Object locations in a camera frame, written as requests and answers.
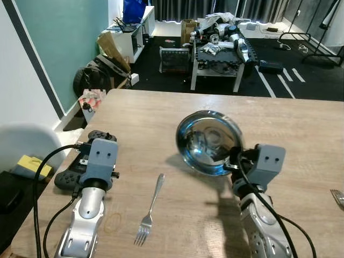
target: white chair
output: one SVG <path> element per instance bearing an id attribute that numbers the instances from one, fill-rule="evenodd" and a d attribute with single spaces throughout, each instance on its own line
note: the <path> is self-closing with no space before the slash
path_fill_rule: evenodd
<path id="1" fill-rule="evenodd" d="M 36 124 L 11 123 L 0 126 L 0 173 L 12 169 L 23 155 L 43 160 L 61 147 L 57 135 L 50 128 Z M 65 159 L 64 152 L 55 154 L 47 164 L 57 171 Z"/>

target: yellow sponge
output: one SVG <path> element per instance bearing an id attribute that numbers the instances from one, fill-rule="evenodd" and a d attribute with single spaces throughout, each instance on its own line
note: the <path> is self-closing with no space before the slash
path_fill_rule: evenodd
<path id="1" fill-rule="evenodd" d="M 34 178 L 36 171 L 41 163 L 42 161 L 36 157 L 23 155 L 12 172 L 20 176 Z M 39 180 L 45 178 L 51 170 L 52 167 L 45 165 L 39 175 Z"/>

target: black backpack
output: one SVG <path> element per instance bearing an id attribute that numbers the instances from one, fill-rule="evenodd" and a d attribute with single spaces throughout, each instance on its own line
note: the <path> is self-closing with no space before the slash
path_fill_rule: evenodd
<path id="1" fill-rule="evenodd" d="M 78 69 L 73 81 L 73 90 L 77 97 L 82 96 L 84 89 L 101 89 L 106 93 L 116 88 L 123 80 L 129 78 L 125 88 L 130 88 L 130 74 L 124 72 L 123 67 L 116 59 L 98 55 L 86 67 Z"/>

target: white tape line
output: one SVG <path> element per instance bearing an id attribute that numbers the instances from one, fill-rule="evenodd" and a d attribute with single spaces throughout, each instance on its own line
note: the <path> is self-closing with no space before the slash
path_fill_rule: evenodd
<path id="1" fill-rule="evenodd" d="M 289 92 L 290 96 L 292 98 L 295 98 L 294 94 L 291 92 L 290 88 L 288 87 L 288 85 L 286 84 L 285 80 L 283 79 L 283 77 L 280 74 L 277 74 L 277 77 L 279 78 L 279 80 L 281 81 L 281 83 L 283 84 L 283 86 L 285 87 L 285 89 L 287 90 L 287 92 Z"/>
<path id="2" fill-rule="evenodd" d="M 306 81 L 301 77 L 301 75 L 298 73 L 298 71 L 297 71 L 295 68 L 292 68 L 292 71 L 294 72 L 294 74 L 296 75 L 296 77 L 298 77 L 298 79 L 299 79 L 301 82 L 306 82 Z"/>
<path id="3" fill-rule="evenodd" d="M 270 87 L 268 81 L 265 79 L 264 75 L 258 70 L 258 66 L 255 66 L 257 73 L 259 74 L 260 79 L 262 79 L 265 87 L 267 88 L 268 92 L 270 93 L 271 98 L 276 98 L 276 95 L 272 88 Z"/>
<path id="4" fill-rule="evenodd" d="M 293 81 L 292 78 L 290 77 L 290 75 L 288 74 L 288 71 L 285 68 L 283 68 L 283 73 L 284 73 L 285 77 L 288 79 L 288 81 L 290 81 L 290 82 Z"/>

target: table surface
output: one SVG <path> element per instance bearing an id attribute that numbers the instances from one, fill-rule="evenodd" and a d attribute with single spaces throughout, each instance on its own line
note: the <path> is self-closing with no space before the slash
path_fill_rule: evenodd
<path id="1" fill-rule="evenodd" d="M 308 232 L 318 257 L 344 257 L 344 212 L 329 191 L 343 190 L 344 103 L 139 90 L 111 90 L 80 138 L 87 141 L 88 132 L 101 130 L 116 135 L 119 146 L 120 178 L 106 194 L 96 257 L 250 257 L 228 177 L 192 171 L 175 144 L 179 122 L 208 109 L 231 117 L 247 148 L 266 143 L 286 149 L 282 172 L 267 191 L 276 211 Z M 60 170 L 74 157 L 71 152 Z M 160 173 L 166 180 L 153 210 L 152 232 L 137 247 L 134 237 Z M 39 199 L 41 239 L 53 214 L 69 200 L 52 180 Z M 51 257 L 71 210 L 51 227 Z M 311 257 L 301 232 L 287 228 L 299 257 Z M 35 257 L 34 243 L 30 213 L 11 248 L 16 255 Z"/>

